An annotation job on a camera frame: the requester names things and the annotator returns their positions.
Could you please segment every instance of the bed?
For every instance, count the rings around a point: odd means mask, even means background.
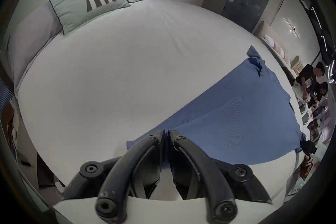
[[[68,184],[82,163],[126,152],[153,126],[246,59],[253,45],[300,110],[280,65],[258,38],[211,11],[146,0],[105,13],[52,39],[22,79],[17,98],[40,156]],[[251,165],[273,202],[303,153]]]

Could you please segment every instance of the blue towel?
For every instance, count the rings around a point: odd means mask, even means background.
[[[196,143],[209,157],[227,163],[252,165],[299,152],[305,138],[281,87],[253,46],[247,58],[219,82],[157,129],[174,129]]]

